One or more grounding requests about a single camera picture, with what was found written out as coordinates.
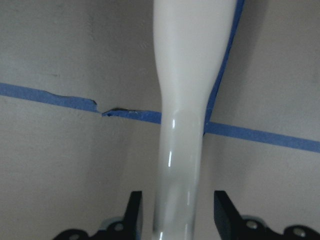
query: white pipe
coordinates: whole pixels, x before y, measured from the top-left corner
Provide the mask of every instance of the white pipe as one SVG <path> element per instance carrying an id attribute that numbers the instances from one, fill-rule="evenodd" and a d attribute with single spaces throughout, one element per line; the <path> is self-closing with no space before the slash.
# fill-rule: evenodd
<path id="1" fill-rule="evenodd" d="M 205 111 L 236 3 L 154 0 L 162 119 L 153 240 L 193 238 Z"/>

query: white vertical tube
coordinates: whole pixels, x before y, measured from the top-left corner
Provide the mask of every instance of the white vertical tube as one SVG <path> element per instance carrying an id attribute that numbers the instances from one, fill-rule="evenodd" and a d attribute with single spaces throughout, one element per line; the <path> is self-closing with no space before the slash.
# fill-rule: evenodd
<path id="1" fill-rule="evenodd" d="M 236 2 L 154 0 L 162 119 L 153 240 L 193 238 L 205 110 Z"/>

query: blue painter's tape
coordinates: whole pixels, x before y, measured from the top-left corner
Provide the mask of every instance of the blue painter's tape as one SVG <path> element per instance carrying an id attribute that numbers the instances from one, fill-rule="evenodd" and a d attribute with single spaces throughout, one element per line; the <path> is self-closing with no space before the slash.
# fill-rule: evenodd
<path id="1" fill-rule="evenodd" d="M 227 44 L 227 47 L 226 47 L 226 50 L 225 50 L 225 54 L 224 54 L 224 57 L 223 57 L 222 65 L 220 67 L 218 76 L 217 76 L 217 78 L 215 80 L 215 83 L 214 83 L 214 86 L 213 86 L 213 89 L 211 91 L 211 94 L 210 94 L 210 97 L 209 97 L 209 100 L 208 100 L 208 104 L 207 104 L 207 107 L 206 107 L 205 120 L 204 120 L 205 123 L 208 123 L 210 121 L 210 117 L 212 115 L 212 111 L 213 111 L 214 106 L 215 106 L 217 93 L 218 93 L 218 90 L 219 90 L 219 87 L 220 87 L 220 83 L 221 83 L 222 77 L 224 75 L 226 66 L 227 66 L 227 62 L 228 62 L 231 46 L 232 46 L 232 43 L 233 43 L 234 38 L 235 38 L 235 34 L 236 34 L 237 27 L 238 27 L 238 24 L 239 24 L 240 16 L 241 16 L 241 13 L 242 13 L 242 10 L 243 10 L 243 7 L 244 7 L 244 3 L 245 3 L 245 0 L 238 0 L 237 3 L 236 3 L 229 41 L 228 41 L 228 44 Z"/>
<path id="2" fill-rule="evenodd" d="M 161 112 L 157 111 L 135 111 L 135 110 L 111 110 L 104 112 L 102 116 L 115 116 L 127 119 L 135 119 L 144 122 L 160 124 L 161 123 Z"/>
<path id="3" fill-rule="evenodd" d="M 0 83 L 0 95 L 98 113 L 95 101 L 75 96 L 59 96 L 29 87 Z"/>
<path id="4" fill-rule="evenodd" d="M 266 131 L 252 130 L 244 127 L 213 122 L 208 122 L 205 125 L 204 130 L 207 133 L 226 137 L 320 153 L 319 141 L 308 140 L 304 138 L 281 135 Z"/>
<path id="5" fill-rule="evenodd" d="M 97 111 L 97 104 L 95 101 L 81 97 L 59 96 L 43 90 L 6 83 L 0 83 L 0 95 L 100 114 L 100 112 Z M 161 112 L 157 111 L 111 110 L 102 113 L 102 116 L 121 117 L 155 124 L 160 124 L 161 122 Z M 210 134 L 320 153 L 319 141 L 293 136 L 251 130 L 248 128 L 213 122 L 207 122 L 204 131 Z"/>

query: metal screw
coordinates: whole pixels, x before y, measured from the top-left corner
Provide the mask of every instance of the metal screw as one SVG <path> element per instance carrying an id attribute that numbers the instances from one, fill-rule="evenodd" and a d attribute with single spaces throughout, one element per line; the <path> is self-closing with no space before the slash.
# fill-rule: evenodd
<path id="1" fill-rule="evenodd" d="M 258 228 L 258 224 L 252 220 L 247 221 L 246 226 L 250 229 L 257 229 Z"/>
<path id="2" fill-rule="evenodd" d="M 124 229 L 124 225 L 122 223 L 118 223 L 117 225 L 114 226 L 114 230 L 117 232 L 120 232 Z"/>
<path id="3" fill-rule="evenodd" d="M 302 237 L 302 238 L 304 238 L 306 236 L 306 232 L 300 227 L 294 228 L 293 233 L 299 237 Z"/>
<path id="4" fill-rule="evenodd" d="M 69 237 L 69 240 L 78 240 L 80 238 L 79 234 L 73 234 Z"/>

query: white wall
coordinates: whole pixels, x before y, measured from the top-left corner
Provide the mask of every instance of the white wall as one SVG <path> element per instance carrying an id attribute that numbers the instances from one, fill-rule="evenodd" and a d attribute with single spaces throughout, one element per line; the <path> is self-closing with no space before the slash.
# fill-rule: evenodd
<path id="1" fill-rule="evenodd" d="M 211 120 L 320 141 L 320 4 L 247 0 Z M 1 0 L 0 82 L 161 110 L 150 0 Z M 160 126 L 0 96 L 0 236 L 96 232 L 143 190 L 150 239 Z M 320 231 L 319 153 L 206 134 L 195 239 L 219 239 L 213 190 L 281 232 Z"/>

